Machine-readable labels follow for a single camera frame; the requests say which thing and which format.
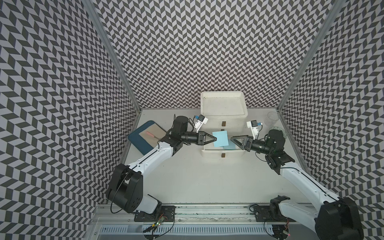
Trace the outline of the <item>clear drinking glass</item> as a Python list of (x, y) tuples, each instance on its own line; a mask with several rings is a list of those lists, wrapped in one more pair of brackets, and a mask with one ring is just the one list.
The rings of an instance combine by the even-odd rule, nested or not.
[(273, 127), (279, 121), (279, 115), (276, 112), (268, 112), (265, 117), (265, 125), (267, 127)]

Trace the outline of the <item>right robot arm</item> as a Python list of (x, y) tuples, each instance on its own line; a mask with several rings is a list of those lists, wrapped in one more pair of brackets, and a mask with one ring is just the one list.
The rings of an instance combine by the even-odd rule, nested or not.
[(284, 150), (283, 131), (272, 129), (263, 140), (252, 136), (234, 136), (240, 149), (264, 154), (268, 166), (293, 184), (313, 205), (313, 209), (277, 196), (270, 201), (273, 220), (294, 220), (317, 234), (321, 240), (362, 240), (364, 231), (358, 206), (348, 197), (340, 197), (307, 174)]

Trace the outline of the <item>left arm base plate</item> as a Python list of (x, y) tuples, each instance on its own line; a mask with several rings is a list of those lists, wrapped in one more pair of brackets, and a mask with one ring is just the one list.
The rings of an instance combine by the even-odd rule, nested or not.
[(156, 208), (152, 214), (137, 211), (135, 213), (134, 222), (154, 223), (164, 217), (164, 221), (170, 223), (175, 220), (175, 211), (176, 206), (161, 206)]

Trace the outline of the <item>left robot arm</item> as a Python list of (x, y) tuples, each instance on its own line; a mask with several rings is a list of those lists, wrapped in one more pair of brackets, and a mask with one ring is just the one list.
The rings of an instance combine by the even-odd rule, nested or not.
[(174, 156), (184, 144), (204, 146), (217, 140), (216, 137), (200, 130), (209, 119), (203, 115), (196, 119), (193, 129), (188, 131), (190, 119), (185, 116), (176, 117), (172, 128), (158, 140), (153, 150), (130, 165), (117, 165), (106, 191), (107, 200), (127, 213), (139, 211), (159, 216), (162, 203), (152, 196), (144, 195), (144, 179), (165, 160)]

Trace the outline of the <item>white three-drawer plastic cabinet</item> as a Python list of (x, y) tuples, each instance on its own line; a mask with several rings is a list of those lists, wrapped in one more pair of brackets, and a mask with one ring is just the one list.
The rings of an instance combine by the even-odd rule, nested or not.
[(208, 119), (202, 131), (241, 135), (248, 117), (245, 96), (241, 91), (202, 92), (201, 115)]

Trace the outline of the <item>aluminium front rail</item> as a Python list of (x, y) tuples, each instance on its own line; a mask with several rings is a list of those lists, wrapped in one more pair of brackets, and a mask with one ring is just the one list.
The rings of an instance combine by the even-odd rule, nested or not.
[[(245, 204), (164, 204), (176, 206), (176, 224), (262, 224), (257, 223), (249, 210), (251, 203)], [(96, 208), (91, 225), (101, 224), (141, 224), (134, 222), (135, 213), (119, 212), (116, 205), (100, 205)]]

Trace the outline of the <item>pink-handled spoon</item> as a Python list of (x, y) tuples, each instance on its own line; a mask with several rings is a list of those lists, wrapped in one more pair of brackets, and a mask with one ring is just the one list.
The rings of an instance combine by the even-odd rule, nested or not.
[(147, 134), (148, 136), (154, 138), (154, 139), (160, 140), (160, 138), (156, 137), (154, 134), (152, 134), (152, 133), (150, 133), (150, 132), (148, 132), (148, 131), (146, 131), (146, 134)]

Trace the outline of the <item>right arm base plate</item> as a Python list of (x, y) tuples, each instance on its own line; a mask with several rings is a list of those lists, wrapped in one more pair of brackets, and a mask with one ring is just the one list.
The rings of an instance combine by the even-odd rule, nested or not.
[(273, 217), (270, 206), (250, 205), (249, 210), (254, 215), (257, 223), (295, 223), (296, 221), (285, 217)]

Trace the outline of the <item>dark blue tray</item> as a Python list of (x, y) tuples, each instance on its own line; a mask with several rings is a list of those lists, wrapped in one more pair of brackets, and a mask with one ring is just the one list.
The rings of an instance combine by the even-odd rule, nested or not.
[(153, 147), (151, 147), (140, 135), (139, 133), (144, 130), (145, 127), (149, 127), (153, 124), (157, 124), (154, 121), (147, 121), (136, 130), (134, 130), (129, 136), (129, 141), (139, 150), (139, 152), (143, 155), (149, 153)]

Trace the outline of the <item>blue sticky note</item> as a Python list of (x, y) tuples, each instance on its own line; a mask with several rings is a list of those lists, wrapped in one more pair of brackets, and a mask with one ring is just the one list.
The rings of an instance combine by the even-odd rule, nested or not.
[(238, 150), (238, 146), (236, 146), (232, 141), (228, 142), (227, 146), (223, 147), (224, 150)]
[(216, 141), (214, 142), (215, 148), (226, 147), (229, 145), (227, 131), (213, 132), (212, 135), (216, 138)]

